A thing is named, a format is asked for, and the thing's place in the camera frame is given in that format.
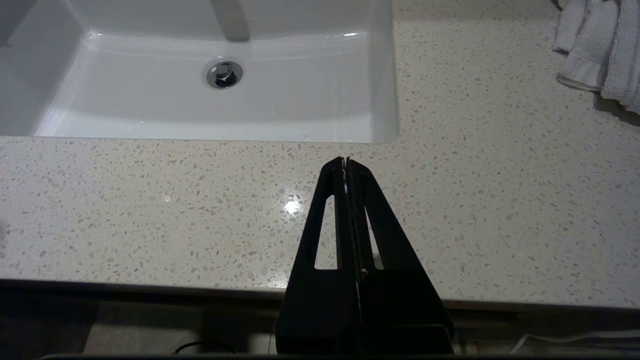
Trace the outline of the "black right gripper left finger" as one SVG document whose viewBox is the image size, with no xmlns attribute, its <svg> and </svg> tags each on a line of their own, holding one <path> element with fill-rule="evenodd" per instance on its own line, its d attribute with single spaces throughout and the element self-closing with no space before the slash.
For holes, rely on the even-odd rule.
<svg viewBox="0 0 640 360">
<path fill-rule="evenodd" d="M 315 267 L 328 198 L 334 198 L 336 268 Z M 352 354 L 359 321 L 354 239 L 345 159 L 318 176 L 276 322 L 279 354 Z"/>
</svg>

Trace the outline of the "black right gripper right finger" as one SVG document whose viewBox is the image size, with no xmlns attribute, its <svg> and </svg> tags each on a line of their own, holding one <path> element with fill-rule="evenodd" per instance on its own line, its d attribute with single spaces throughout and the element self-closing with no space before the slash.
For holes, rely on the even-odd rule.
<svg viewBox="0 0 640 360">
<path fill-rule="evenodd" d="M 363 350 L 453 354 L 455 326 L 372 171 L 346 161 Z"/>
</svg>

